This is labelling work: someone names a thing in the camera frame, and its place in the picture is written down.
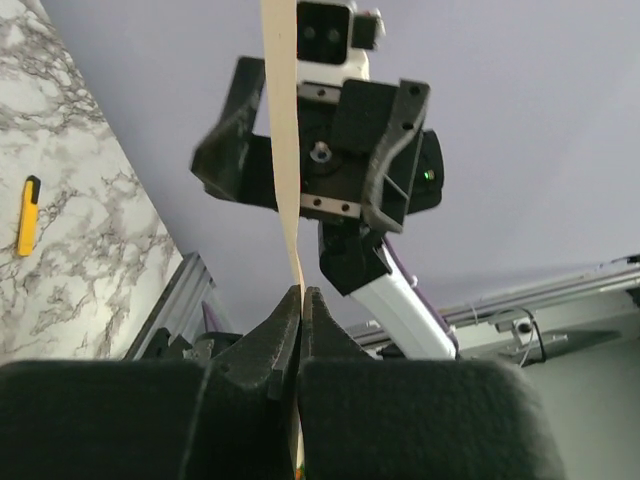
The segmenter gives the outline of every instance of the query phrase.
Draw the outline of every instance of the black plastic bracket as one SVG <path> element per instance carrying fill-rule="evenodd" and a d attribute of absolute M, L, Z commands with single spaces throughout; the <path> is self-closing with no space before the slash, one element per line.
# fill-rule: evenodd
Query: black plastic bracket
<path fill-rule="evenodd" d="M 264 60 L 240 58 L 218 124 L 197 147 L 191 170 L 218 199 L 277 210 L 271 140 L 253 134 L 264 85 Z M 440 152 L 435 134 L 422 131 L 428 94 L 427 84 L 406 80 L 300 86 L 300 216 L 335 224 L 355 218 L 381 233 L 401 232 L 408 213 L 437 205 L 441 183 L 413 198 L 414 183 L 424 183 L 425 140 Z M 317 158 L 319 145 L 329 149 L 326 161 Z"/>

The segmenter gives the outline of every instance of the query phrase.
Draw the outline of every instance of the gray marble surface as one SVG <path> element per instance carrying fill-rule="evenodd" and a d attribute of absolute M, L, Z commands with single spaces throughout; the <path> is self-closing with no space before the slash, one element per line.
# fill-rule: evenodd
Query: gray marble surface
<path fill-rule="evenodd" d="M 0 363 L 120 357 L 181 258 L 40 2 L 0 0 Z"/>

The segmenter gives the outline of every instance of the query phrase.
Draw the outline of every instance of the paper strip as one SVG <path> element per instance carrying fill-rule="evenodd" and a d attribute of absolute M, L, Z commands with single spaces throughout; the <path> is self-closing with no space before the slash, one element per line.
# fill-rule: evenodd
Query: paper strip
<path fill-rule="evenodd" d="M 304 278 L 297 245 L 300 216 L 300 140 L 296 86 L 296 0 L 261 2 L 273 182 L 291 273 L 295 283 L 300 285 L 300 300 L 304 301 Z"/>

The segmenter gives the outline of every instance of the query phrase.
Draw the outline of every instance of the metal rail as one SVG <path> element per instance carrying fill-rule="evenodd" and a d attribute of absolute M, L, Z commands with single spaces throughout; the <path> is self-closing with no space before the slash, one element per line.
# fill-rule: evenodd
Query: metal rail
<path fill-rule="evenodd" d="M 446 308 L 440 313 L 450 325 L 462 328 L 497 320 L 498 313 L 501 321 L 516 319 L 522 315 L 517 311 L 518 308 L 529 310 L 548 308 L 598 293 L 629 290 L 638 286 L 640 286 L 640 264 L 621 264 L 616 260 L 579 276 Z M 347 331 L 362 346 L 379 345 L 390 341 L 384 329 L 376 322 L 356 325 Z"/>

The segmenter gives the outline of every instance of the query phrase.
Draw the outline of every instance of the yellow box cutter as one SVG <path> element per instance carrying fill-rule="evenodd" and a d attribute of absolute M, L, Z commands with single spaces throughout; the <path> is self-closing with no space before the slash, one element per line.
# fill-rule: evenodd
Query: yellow box cutter
<path fill-rule="evenodd" d="M 22 194 L 22 213 L 18 233 L 18 255 L 27 257 L 33 252 L 36 243 L 36 225 L 38 223 L 38 197 L 40 179 L 29 175 Z"/>

